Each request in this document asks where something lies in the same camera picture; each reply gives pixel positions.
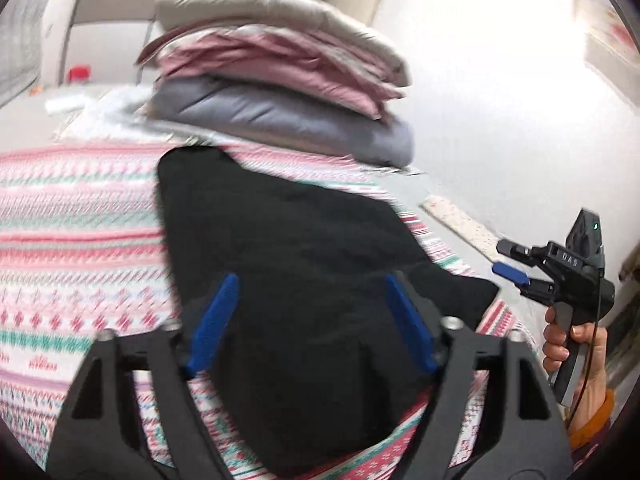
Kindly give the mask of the orange sleeve right forearm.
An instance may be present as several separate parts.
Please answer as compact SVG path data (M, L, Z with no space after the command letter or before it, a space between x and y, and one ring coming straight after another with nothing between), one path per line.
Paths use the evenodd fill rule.
M606 390L605 399L600 408L588 420L585 426L570 434L570 449L573 452L581 450L588 445L595 444L604 436L610 426L610 418L615 404L615 393L612 389Z

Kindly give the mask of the person's right hand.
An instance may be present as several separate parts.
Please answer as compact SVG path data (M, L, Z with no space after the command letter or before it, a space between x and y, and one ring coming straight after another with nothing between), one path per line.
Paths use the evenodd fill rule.
M548 307L544 314L547 326L544 329L544 344L542 345L542 354L544 355L542 367L548 374L556 372L568 359L570 354L565 347L568 334L578 344L586 344L589 348L587 356L590 367L589 370L582 372L570 408L567 431L571 434L585 426L605 399L606 390L608 390L605 370L608 332L605 327L596 327L593 323L586 323L574 325L567 333L562 330L555 318L555 308Z

